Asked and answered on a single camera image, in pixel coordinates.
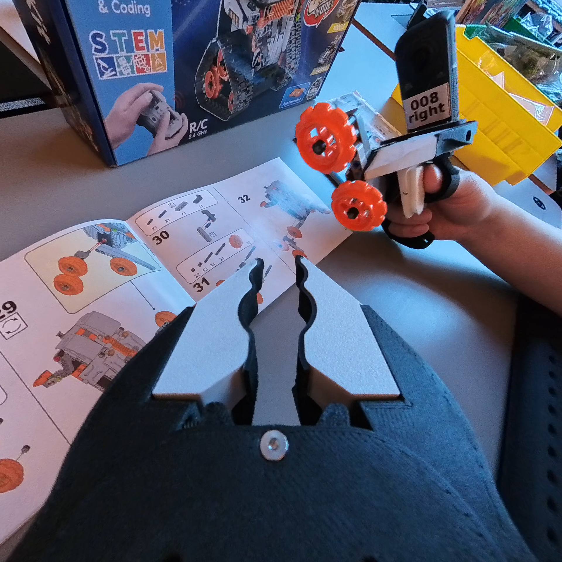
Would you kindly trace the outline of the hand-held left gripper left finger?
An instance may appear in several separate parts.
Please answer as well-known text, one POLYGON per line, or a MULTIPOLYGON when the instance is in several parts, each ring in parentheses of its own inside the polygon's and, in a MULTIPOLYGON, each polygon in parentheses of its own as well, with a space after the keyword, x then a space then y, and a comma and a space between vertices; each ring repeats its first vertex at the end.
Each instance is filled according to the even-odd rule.
POLYGON ((263 260, 251 260, 201 299, 153 389, 162 399, 219 402, 232 414, 253 414, 257 356, 249 327, 258 313, 263 260))

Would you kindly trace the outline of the black perforated panel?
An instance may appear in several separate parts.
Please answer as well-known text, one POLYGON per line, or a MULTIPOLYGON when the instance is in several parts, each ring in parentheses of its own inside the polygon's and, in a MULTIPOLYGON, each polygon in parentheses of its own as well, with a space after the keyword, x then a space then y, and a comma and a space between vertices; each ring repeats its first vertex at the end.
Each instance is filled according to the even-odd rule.
POLYGON ((521 296, 498 489, 539 561, 561 561, 561 318, 521 296))

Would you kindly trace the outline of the orange wheel pair assembly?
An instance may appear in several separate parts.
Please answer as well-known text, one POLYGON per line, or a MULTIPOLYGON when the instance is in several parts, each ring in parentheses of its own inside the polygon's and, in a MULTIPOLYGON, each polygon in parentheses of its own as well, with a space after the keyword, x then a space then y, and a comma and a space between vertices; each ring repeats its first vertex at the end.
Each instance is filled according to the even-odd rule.
POLYGON ((345 173, 332 193, 335 218, 347 229, 368 232, 383 223, 387 204, 365 180, 371 148, 364 124, 358 113, 321 102, 302 113, 295 134, 299 154, 312 169, 326 176, 345 173))

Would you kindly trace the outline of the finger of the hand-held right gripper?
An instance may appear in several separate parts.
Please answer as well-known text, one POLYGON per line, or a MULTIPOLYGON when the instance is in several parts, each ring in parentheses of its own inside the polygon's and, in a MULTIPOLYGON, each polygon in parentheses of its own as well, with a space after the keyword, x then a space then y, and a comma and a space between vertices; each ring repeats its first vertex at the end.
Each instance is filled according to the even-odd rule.
POLYGON ((438 136, 415 136, 382 145, 364 171, 365 180, 418 166, 435 158, 438 136))

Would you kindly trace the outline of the sticker sheet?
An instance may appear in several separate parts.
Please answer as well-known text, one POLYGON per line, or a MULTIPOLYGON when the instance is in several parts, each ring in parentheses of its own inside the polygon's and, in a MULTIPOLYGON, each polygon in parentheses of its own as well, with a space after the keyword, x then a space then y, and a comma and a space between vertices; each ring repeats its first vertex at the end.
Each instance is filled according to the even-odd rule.
POLYGON ((349 123, 356 130, 358 141, 369 144, 371 148, 401 136, 401 133, 356 91, 329 100, 329 103, 347 114, 349 123))

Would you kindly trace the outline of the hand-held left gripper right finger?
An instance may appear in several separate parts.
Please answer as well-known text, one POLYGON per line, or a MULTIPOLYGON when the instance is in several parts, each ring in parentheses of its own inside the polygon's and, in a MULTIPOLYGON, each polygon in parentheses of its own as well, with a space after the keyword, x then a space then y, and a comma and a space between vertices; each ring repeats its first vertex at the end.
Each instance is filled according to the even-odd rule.
POLYGON ((296 258, 299 314, 299 414, 321 414, 328 404, 395 400, 400 391, 360 302, 303 256, 296 258))

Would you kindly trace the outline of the blue robot kit box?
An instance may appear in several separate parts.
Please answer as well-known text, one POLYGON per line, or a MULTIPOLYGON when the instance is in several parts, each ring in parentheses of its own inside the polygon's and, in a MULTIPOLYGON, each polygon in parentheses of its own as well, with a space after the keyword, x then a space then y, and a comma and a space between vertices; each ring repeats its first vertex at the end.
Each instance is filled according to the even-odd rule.
POLYGON ((315 98, 359 1, 14 1, 111 167, 315 98))

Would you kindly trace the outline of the person's right hand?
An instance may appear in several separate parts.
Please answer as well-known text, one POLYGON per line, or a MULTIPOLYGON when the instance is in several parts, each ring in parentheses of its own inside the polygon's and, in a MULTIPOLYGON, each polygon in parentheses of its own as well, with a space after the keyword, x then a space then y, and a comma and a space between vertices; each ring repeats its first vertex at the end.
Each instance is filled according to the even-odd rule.
POLYGON ((458 169, 459 186, 445 200, 426 204, 421 214, 406 217, 397 201, 388 207, 389 231, 411 238, 431 232, 438 240, 462 241, 494 210, 498 196, 492 187, 473 172, 458 169))

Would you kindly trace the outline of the clear plastic bag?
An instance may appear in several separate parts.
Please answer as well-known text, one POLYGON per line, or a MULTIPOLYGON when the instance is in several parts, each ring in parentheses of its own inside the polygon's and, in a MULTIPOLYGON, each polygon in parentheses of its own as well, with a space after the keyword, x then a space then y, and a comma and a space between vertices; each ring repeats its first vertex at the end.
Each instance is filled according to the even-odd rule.
POLYGON ((561 109, 493 49, 482 46, 477 65, 541 124, 553 132, 561 127, 561 109))

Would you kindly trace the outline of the white instruction booklet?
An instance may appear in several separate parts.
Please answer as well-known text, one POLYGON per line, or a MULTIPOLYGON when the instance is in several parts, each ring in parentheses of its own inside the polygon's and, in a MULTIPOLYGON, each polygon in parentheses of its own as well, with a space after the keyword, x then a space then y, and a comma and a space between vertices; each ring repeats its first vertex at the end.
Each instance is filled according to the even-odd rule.
POLYGON ((280 159, 89 221, 1 262, 1 542, 33 517, 98 397, 186 306, 255 258, 258 308, 351 232, 280 159))

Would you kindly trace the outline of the person's right forearm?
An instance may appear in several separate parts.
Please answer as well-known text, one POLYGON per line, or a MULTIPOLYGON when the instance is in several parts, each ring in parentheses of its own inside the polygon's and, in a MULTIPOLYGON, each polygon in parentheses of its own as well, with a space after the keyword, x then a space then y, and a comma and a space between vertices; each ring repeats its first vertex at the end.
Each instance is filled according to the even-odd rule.
POLYGON ((521 293, 561 315, 561 229, 496 196, 465 247, 521 293))

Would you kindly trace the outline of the yellow storage bin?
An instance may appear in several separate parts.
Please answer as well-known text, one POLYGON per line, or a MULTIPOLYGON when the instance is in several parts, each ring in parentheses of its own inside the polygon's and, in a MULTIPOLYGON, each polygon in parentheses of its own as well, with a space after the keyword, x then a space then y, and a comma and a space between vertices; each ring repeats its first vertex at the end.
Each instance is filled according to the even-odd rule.
POLYGON ((464 25, 456 27, 460 116, 477 121, 478 130, 473 143, 455 156, 492 186, 504 180, 515 185, 542 165, 561 140, 479 68, 484 45, 478 37, 467 37, 464 25))

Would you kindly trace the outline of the pile of plastic packets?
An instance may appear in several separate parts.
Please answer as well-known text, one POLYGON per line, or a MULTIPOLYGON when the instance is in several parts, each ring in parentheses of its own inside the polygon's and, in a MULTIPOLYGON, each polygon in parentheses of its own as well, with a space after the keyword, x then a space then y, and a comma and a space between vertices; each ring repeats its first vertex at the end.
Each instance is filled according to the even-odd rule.
POLYGON ((464 1, 456 18, 561 105, 561 1, 464 1))

